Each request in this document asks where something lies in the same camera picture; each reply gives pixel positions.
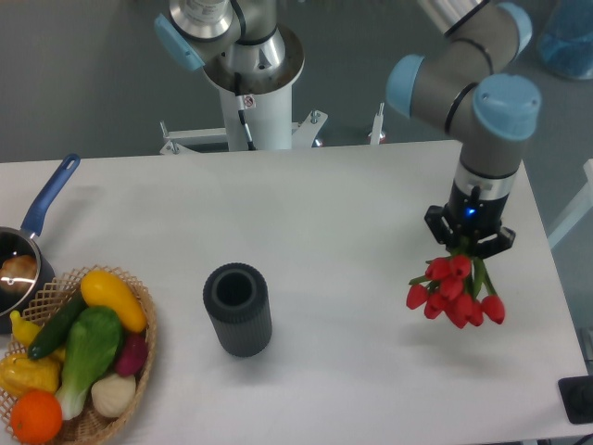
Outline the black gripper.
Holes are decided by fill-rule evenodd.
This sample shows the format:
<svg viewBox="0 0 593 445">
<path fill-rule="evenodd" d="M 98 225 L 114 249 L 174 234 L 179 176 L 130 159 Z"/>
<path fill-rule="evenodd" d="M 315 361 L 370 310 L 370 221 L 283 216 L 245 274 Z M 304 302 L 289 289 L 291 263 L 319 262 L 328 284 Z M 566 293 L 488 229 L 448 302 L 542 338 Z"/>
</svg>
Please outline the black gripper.
<svg viewBox="0 0 593 445">
<path fill-rule="evenodd" d="M 461 234 L 478 232 L 482 238 L 473 244 L 472 256 L 490 258 L 511 249 L 516 237 L 512 229 L 501 223 L 508 197 L 482 199 L 475 186 L 463 192 L 453 184 L 446 207 L 431 205 L 424 221 L 435 241 L 448 252 L 460 246 Z"/>
</svg>

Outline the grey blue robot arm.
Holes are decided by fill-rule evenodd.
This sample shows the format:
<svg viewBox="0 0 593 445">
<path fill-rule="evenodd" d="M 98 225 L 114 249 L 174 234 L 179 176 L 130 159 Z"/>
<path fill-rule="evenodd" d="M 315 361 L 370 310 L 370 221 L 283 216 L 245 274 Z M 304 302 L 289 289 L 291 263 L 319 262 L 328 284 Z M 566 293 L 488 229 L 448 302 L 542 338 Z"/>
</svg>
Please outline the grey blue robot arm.
<svg viewBox="0 0 593 445">
<path fill-rule="evenodd" d="M 461 143 L 448 203 L 425 221 L 447 250 L 486 259 L 509 249 L 502 224 L 524 147 L 536 130 L 541 95 L 506 66 L 531 39 L 518 6 L 487 1 L 425 1 L 448 40 L 436 59 L 408 55 L 392 69 L 387 104 Z M 154 29 L 184 69 L 202 70 L 218 89 L 232 151 L 309 146 L 292 123 L 292 86 L 304 66 L 302 44 L 278 22 L 272 1 L 173 1 Z"/>
</svg>

